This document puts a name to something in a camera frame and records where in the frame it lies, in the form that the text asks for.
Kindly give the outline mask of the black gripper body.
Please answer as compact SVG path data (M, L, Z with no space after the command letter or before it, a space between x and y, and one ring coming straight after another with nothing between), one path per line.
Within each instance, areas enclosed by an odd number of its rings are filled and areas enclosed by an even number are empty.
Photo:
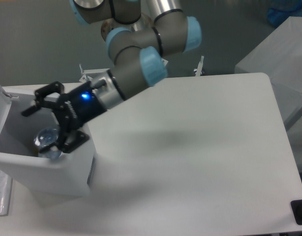
M63 132L77 130L106 111L107 108L94 94L90 81L61 94L52 109Z

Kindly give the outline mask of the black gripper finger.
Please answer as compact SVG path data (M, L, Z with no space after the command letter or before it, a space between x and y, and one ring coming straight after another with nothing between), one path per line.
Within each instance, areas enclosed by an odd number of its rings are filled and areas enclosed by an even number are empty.
M58 81L55 81L37 89L34 92L35 99L33 100L33 104L27 109L23 110L21 112L21 115L24 117L29 117L35 112L39 111L41 108L62 110L63 108L61 107L61 105L58 105L56 102L45 100L48 95L53 93L57 93L59 95L64 94L64 85Z
M60 132L56 141L43 147L40 152L44 153L51 150L60 150L64 153L71 153L75 149L79 148L85 142L90 139L90 136L80 130L73 131L72 133L68 134L67 136L61 137Z

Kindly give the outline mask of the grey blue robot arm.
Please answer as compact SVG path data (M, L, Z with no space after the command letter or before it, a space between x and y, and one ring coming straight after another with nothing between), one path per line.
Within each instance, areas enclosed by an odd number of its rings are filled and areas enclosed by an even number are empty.
M131 31L141 17L138 0L72 0L71 8L82 24L112 19L119 23L106 37L106 48L114 66L66 93L60 82L37 89L25 117L42 108L50 109L59 126L58 136L40 147L71 153L89 136L81 131L88 121L132 98L167 77L163 58L200 46L202 30L198 20L186 16L178 0L150 0L153 24Z

